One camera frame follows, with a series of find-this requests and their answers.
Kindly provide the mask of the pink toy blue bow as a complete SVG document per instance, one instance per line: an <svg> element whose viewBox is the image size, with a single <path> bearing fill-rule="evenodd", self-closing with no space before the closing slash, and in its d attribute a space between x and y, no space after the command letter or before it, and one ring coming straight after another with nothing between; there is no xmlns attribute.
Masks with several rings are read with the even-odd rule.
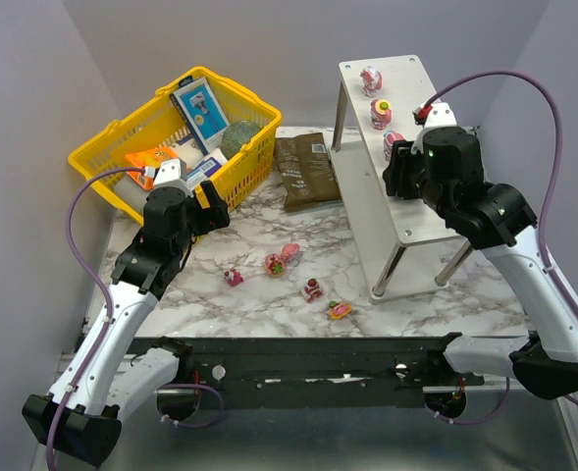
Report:
<svg viewBox="0 0 578 471"><path fill-rule="evenodd" d="M400 132L389 129L383 134L383 157L387 162L391 161L393 147L397 142L405 142L405 138Z"/></svg>

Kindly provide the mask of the pink toy yellow top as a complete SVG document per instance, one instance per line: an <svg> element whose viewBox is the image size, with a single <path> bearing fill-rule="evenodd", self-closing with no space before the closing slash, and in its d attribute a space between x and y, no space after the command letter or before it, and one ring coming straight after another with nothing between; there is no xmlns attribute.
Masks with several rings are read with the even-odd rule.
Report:
<svg viewBox="0 0 578 471"><path fill-rule="evenodd" d="M370 104L371 126L374 130L384 131L392 121L391 103L382 98L374 98Z"/></svg>

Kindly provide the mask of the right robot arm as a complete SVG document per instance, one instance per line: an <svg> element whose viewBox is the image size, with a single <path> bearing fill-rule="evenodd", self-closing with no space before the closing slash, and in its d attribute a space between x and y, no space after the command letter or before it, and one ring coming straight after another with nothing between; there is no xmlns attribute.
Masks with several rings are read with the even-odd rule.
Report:
<svg viewBox="0 0 578 471"><path fill-rule="evenodd" d="M578 392L578 298L539 243L541 225L523 194L485 179L480 141L461 127L398 140L383 172L386 192L420 199L500 272L532 333L515 338L455 335L442 356L456 373L517 380L542 399Z"/></svg>

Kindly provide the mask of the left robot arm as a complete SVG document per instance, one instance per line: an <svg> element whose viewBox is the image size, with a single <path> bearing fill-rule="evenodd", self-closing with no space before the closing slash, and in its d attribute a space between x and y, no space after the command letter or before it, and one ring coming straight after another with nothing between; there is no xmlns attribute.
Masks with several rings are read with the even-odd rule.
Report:
<svg viewBox="0 0 578 471"><path fill-rule="evenodd" d="M184 268L196 238L225 228L229 206L215 186L200 189L207 205L175 186L150 192L143 225L119 255L104 303L70 365L44 394L32 394L22 415L46 447L48 468L56 452L99 468L112 453L122 426L150 395L175 384L197 405L205 385L191 346L161 338L123 375L117 373L135 335L168 285Z"/></svg>

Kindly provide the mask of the pink white bunny toy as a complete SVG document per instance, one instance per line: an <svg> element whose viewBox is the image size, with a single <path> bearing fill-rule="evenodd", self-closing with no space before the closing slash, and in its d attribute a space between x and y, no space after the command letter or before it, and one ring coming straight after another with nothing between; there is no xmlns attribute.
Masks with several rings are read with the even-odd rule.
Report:
<svg viewBox="0 0 578 471"><path fill-rule="evenodd" d="M382 74L375 67L367 66L361 71L360 77L363 83L362 93L367 97L374 98L382 88Z"/></svg>

